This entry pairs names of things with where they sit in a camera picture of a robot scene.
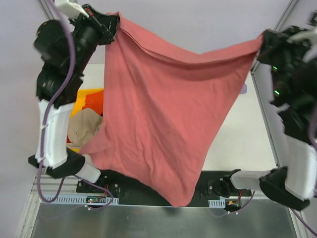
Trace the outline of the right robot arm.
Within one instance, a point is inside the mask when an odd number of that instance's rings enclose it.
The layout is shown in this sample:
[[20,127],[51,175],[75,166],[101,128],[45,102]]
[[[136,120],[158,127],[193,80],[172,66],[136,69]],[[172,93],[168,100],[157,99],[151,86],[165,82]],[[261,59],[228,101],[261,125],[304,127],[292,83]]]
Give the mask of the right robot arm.
[[279,116],[288,143],[288,164],[270,171],[233,170],[223,191],[258,190],[267,198],[301,211],[309,206],[317,184],[317,60],[304,61],[317,43],[317,25],[266,30],[259,63],[270,66],[275,107],[287,105]]

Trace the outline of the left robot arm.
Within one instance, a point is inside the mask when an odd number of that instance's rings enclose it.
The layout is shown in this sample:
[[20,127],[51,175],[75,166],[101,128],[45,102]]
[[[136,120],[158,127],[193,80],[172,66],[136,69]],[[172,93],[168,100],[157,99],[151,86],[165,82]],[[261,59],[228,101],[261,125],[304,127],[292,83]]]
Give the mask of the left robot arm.
[[[83,155],[67,148],[66,136],[84,69],[97,46],[114,41],[120,17],[99,13],[89,4],[66,0],[54,5],[69,22],[56,19],[44,22],[34,41],[44,65],[36,88],[40,139],[36,154],[28,162],[38,169],[45,167],[47,174],[55,179],[68,176],[85,179],[88,188],[99,193],[105,186],[101,171]],[[69,31],[68,24],[74,26],[73,31]]]

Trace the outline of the pink t-shirt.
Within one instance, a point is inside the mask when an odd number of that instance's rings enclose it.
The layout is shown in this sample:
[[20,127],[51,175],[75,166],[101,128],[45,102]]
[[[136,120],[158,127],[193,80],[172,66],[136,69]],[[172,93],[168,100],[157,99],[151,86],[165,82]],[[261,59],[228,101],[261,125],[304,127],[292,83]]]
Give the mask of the pink t-shirt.
[[103,122],[80,153],[188,205],[262,39],[197,54],[121,17],[106,47]]

